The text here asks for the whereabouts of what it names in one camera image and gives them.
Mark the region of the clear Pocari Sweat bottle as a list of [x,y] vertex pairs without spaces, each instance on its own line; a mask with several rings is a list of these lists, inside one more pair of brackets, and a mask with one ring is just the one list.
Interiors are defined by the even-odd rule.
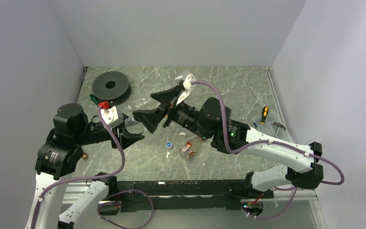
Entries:
[[146,109],[151,105],[152,99],[150,97],[132,99],[128,107],[131,110]]

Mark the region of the small white bottle cap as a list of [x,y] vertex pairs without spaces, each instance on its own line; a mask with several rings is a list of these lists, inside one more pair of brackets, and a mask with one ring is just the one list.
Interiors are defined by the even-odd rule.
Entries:
[[179,136],[180,136],[181,138],[185,138],[185,137],[186,137],[186,134],[185,134],[184,132],[180,132]]

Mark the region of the blue Pocari Sweat cap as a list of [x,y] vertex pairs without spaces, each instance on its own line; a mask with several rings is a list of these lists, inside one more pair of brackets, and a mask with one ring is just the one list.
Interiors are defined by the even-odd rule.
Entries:
[[172,147],[173,147],[173,144],[172,144],[171,142],[167,142],[167,143],[165,144],[165,146],[166,146],[167,148],[172,148]]

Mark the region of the clear bottle black label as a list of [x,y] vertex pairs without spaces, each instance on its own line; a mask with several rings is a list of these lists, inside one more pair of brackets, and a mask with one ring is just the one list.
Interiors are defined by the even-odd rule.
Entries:
[[145,126],[140,121],[137,121],[133,116],[125,119],[124,126],[126,131],[131,134],[142,135],[145,131]]

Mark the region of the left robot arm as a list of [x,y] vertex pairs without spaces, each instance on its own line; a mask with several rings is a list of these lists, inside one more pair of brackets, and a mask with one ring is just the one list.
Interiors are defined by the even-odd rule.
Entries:
[[67,186],[78,161],[83,157],[83,146],[110,141],[122,152],[143,140],[142,132],[126,130],[123,114],[116,106],[102,103],[99,121],[89,120],[83,107],[77,103],[61,106],[53,118],[45,144],[38,150],[36,188],[32,209],[26,227],[29,229],[79,229],[88,211],[106,204],[120,206],[121,201],[134,194],[133,187],[118,183],[116,172],[85,177],[90,181],[87,190],[65,211],[61,210]]

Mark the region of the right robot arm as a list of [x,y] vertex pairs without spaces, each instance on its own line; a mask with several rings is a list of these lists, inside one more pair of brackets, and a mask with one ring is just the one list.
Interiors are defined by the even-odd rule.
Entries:
[[182,86],[156,92],[150,97],[159,102],[152,110],[136,110],[132,115],[150,132],[165,119],[163,127],[175,122],[202,140],[211,139],[210,146],[224,154],[249,154],[279,163],[279,166],[246,175],[244,193],[249,198],[282,185],[315,189],[323,182],[323,167],[318,163],[322,154],[320,143],[297,145],[259,132],[249,125],[232,120],[231,109],[221,112],[219,100],[208,98],[200,110],[178,99]]

